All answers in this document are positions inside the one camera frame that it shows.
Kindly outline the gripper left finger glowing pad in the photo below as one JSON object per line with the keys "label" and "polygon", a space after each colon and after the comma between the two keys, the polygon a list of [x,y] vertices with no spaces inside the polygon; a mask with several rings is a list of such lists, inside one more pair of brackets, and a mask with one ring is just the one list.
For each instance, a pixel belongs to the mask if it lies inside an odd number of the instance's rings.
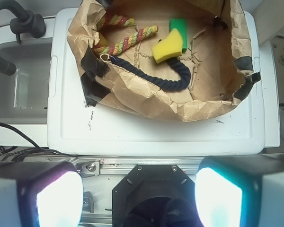
{"label": "gripper left finger glowing pad", "polygon": [[0,227],[77,227],[83,182],[70,162],[0,162]]}

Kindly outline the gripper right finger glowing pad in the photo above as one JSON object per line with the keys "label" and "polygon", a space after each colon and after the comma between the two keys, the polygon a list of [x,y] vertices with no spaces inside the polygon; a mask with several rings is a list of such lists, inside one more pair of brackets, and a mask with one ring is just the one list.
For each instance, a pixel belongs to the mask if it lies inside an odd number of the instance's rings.
{"label": "gripper right finger glowing pad", "polygon": [[284,227],[284,155],[205,157],[195,202],[205,227]]}

